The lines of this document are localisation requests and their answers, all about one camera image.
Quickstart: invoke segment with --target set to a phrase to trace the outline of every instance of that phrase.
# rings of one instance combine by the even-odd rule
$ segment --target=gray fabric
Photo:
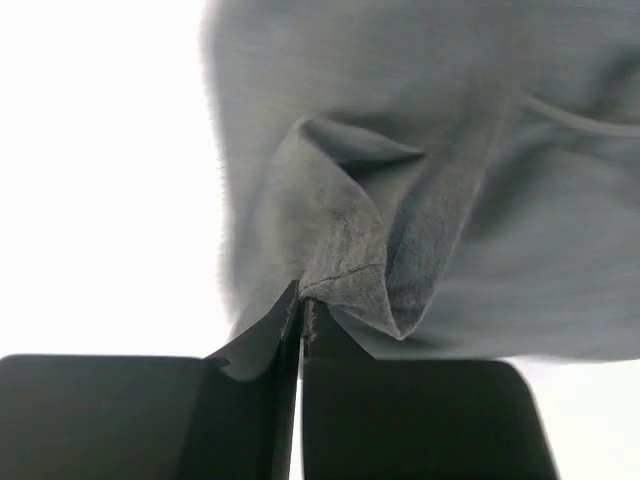
[[[379,357],[640,357],[640,2],[215,18],[234,334],[299,279]]]

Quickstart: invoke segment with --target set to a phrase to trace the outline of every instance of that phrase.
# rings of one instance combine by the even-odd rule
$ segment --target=black object
[[[303,350],[305,480],[556,479],[493,361],[378,361],[292,284],[206,359],[0,362],[2,480],[284,480]]]

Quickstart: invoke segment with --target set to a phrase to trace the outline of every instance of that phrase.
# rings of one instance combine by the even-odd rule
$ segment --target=white background
[[[0,2],[0,357],[224,343],[201,9]],[[564,479],[638,478],[640,363],[518,365]]]

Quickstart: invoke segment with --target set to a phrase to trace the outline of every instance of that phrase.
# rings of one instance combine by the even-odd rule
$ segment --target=gray cloth
[[[640,357],[640,2],[208,22],[234,334],[299,279],[378,357]]]

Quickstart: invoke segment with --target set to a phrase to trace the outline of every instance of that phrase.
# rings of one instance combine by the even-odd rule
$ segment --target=gray t-shirt
[[[378,357],[640,357],[640,2],[223,0],[235,334],[293,279]]]

